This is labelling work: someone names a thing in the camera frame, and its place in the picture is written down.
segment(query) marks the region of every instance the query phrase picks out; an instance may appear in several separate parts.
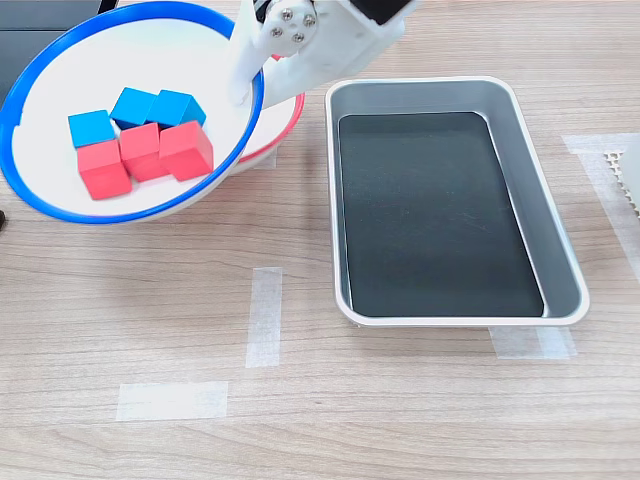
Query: wooden block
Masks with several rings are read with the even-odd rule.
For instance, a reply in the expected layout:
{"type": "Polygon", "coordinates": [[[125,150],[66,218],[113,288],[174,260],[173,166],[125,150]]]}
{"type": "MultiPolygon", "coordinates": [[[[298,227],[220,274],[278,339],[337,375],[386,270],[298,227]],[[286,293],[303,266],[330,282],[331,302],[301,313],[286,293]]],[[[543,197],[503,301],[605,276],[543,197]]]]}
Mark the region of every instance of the wooden block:
{"type": "Polygon", "coordinates": [[[213,146],[197,121],[160,132],[160,162],[179,181],[213,172],[213,146]]]}
{"type": "Polygon", "coordinates": [[[126,87],[111,111],[111,118],[121,130],[144,125],[156,95],[126,87]]]}
{"type": "Polygon", "coordinates": [[[69,127],[75,148],[116,139],[106,110],[72,115],[69,117],[69,127]]]}
{"type": "Polygon", "coordinates": [[[191,95],[162,90],[151,107],[147,123],[157,123],[164,129],[194,120],[202,126],[206,119],[204,111],[191,95]]]}
{"type": "Polygon", "coordinates": [[[117,140],[79,148],[78,171],[94,200],[123,195],[133,188],[117,140]]]}
{"type": "Polygon", "coordinates": [[[160,163],[160,128],[157,123],[123,130],[120,153],[125,168],[139,182],[169,175],[160,163]]]}

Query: robotic arm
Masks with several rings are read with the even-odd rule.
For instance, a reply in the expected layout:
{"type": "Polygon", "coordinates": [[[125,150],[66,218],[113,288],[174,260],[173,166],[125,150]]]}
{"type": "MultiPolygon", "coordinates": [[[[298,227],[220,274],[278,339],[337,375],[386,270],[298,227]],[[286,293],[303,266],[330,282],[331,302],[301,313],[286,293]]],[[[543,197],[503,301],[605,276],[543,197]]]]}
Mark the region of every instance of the robotic arm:
{"type": "Polygon", "coordinates": [[[264,67],[264,108],[356,75],[404,33],[419,0],[242,0],[230,43],[231,95],[264,67]],[[272,56],[286,57],[279,62],[272,56]]]}

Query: screw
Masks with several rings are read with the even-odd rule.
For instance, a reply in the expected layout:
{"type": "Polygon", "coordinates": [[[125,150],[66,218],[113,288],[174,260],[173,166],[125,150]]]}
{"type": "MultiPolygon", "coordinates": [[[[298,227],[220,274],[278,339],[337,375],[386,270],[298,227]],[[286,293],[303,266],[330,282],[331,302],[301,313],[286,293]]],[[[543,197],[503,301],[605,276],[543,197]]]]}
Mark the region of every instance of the screw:
{"type": "Polygon", "coordinates": [[[313,15],[305,15],[303,24],[305,27],[313,27],[316,24],[316,17],[313,15]]]}

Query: wood grain surface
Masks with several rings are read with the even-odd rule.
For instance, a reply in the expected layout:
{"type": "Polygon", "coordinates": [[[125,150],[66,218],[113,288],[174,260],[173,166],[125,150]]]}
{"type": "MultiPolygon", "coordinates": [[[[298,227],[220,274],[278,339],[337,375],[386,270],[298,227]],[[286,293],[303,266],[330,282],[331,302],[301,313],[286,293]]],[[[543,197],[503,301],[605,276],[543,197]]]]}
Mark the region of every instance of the wood grain surface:
{"type": "Polygon", "coordinates": [[[635,1],[425,1],[362,75],[514,88],[592,294],[570,360],[498,359],[486,329],[341,316],[326,88],[277,169],[162,220],[64,224],[0,180],[0,478],[640,478],[640,285],[562,141],[640,128],[639,19],[635,1]],[[246,369],[256,267],[285,272],[280,366],[246,369]],[[209,381],[229,382],[225,418],[116,422],[121,384],[209,381]]]}

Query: tape marker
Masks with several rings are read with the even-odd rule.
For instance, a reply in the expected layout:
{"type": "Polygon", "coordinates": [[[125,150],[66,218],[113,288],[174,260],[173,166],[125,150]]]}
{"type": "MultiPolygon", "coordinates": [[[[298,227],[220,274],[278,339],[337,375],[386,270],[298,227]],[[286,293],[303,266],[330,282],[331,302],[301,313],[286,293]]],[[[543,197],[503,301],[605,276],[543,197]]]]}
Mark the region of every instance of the tape marker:
{"type": "Polygon", "coordinates": [[[491,327],[489,334],[502,360],[566,360],[578,353],[567,327],[491,327]]]}
{"type": "Polygon", "coordinates": [[[282,268],[253,270],[246,368],[280,365],[282,268]]]}
{"type": "Polygon", "coordinates": [[[640,134],[581,135],[563,139],[569,151],[580,158],[629,265],[640,282],[640,222],[605,158],[605,153],[624,152],[632,142],[640,140],[640,134]]]}
{"type": "Polygon", "coordinates": [[[116,421],[226,417],[228,391],[229,382],[122,384],[116,421]]]}

